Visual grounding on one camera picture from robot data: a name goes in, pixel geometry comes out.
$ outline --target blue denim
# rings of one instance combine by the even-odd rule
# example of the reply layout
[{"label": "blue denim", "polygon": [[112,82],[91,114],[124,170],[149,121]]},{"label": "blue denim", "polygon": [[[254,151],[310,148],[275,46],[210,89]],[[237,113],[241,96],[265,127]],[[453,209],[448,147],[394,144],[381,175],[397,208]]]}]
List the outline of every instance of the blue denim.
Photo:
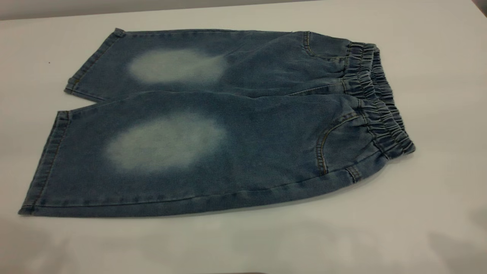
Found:
[{"label": "blue denim", "polygon": [[69,79],[23,215],[158,216],[322,195],[414,151],[373,44],[116,29]]}]

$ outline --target bleached spot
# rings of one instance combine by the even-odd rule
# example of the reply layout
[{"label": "bleached spot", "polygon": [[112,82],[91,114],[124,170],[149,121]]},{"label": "bleached spot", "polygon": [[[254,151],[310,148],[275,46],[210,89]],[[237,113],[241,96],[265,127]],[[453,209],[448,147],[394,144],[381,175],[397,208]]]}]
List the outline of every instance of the bleached spot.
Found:
[{"label": "bleached spot", "polygon": [[214,120],[178,113],[138,124],[119,133],[106,156],[122,172],[162,172],[188,168],[211,154],[225,138]]},{"label": "bleached spot", "polygon": [[209,56],[192,49],[147,51],[128,67],[134,78],[146,84],[212,83],[221,77],[225,68],[223,56]]}]

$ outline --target white surface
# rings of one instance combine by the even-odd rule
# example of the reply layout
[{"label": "white surface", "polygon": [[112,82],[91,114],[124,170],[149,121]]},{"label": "white surface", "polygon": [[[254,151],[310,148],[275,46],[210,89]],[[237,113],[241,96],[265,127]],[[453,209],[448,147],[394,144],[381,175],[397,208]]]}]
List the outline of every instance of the white surface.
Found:
[{"label": "white surface", "polygon": [[[417,146],[352,188],[258,210],[20,217],[67,79],[115,27],[376,43]],[[487,19],[466,0],[327,0],[0,22],[0,273],[487,273]]]},{"label": "white surface", "polygon": [[0,20],[297,1],[307,0],[0,0]]}]

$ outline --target denim shorts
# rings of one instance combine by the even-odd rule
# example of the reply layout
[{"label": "denim shorts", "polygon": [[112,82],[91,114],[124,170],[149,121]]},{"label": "denim shorts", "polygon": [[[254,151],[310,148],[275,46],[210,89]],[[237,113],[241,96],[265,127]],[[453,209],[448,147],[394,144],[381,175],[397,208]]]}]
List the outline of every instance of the denim shorts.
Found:
[{"label": "denim shorts", "polygon": [[159,216],[352,185],[414,145],[374,44],[116,29],[65,92],[19,214]]}]

